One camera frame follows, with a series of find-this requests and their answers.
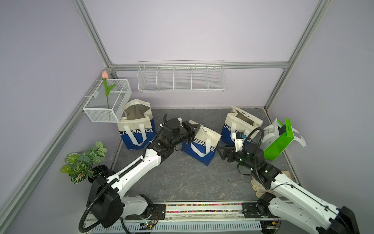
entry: white glove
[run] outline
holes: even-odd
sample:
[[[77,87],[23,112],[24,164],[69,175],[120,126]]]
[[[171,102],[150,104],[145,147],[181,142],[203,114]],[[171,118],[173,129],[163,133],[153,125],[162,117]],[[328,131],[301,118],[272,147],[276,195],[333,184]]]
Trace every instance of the white glove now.
[[[292,180],[291,174],[289,171],[282,171],[283,174],[285,174],[289,179]],[[256,197],[260,198],[264,193],[268,192],[271,194],[274,194],[276,197],[282,197],[281,194],[274,192],[274,190],[266,190],[260,182],[255,180],[255,178],[252,176],[253,180],[251,180],[251,185],[253,190],[256,192]]]

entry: potted plant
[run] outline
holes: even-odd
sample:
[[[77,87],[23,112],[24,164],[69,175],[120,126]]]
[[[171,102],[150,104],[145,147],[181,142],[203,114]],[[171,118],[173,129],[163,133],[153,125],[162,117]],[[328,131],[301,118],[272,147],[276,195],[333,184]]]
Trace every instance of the potted plant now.
[[[96,142],[94,146],[81,154],[69,154],[65,159],[67,165],[61,168],[61,172],[67,173],[73,183],[80,183],[87,177],[89,182],[92,183],[97,177],[105,178],[113,175],[113,171],[105,165],[100,165],[105,161],[106,152],[106,146],[101,142]]]

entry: white wire basket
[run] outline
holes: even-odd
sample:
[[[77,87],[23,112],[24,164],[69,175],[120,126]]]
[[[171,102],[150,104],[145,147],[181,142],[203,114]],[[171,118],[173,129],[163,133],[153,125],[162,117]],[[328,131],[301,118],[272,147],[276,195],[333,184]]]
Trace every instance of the white wire basket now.
[[[109,108],[102,81],[83,106],[92,122],[118,123],[122,117],[123,106],[130,99],[131,88],[127,79],[107,79],[107,84],[116,84],[108,95]]]
[[[223,61],[139,62],[138,87],[141,92],[224,91]]]

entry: pink tulip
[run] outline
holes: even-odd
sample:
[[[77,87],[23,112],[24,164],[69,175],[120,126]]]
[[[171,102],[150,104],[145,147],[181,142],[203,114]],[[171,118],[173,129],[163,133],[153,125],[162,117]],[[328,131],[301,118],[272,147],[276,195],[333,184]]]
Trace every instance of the pink tulip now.
[[[109,75],[108,75],[107,71],[102,72],[102,78],[103,79],[109,79]]]

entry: wall-mounted wire shelf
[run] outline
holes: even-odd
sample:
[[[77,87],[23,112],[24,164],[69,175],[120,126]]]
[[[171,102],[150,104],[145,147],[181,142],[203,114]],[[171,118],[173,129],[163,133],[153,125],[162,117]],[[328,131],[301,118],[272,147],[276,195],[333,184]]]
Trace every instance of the wall-mounted wire shelf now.
[[[138,87],[141,92],[224,91],[223,61],[139,62]]]

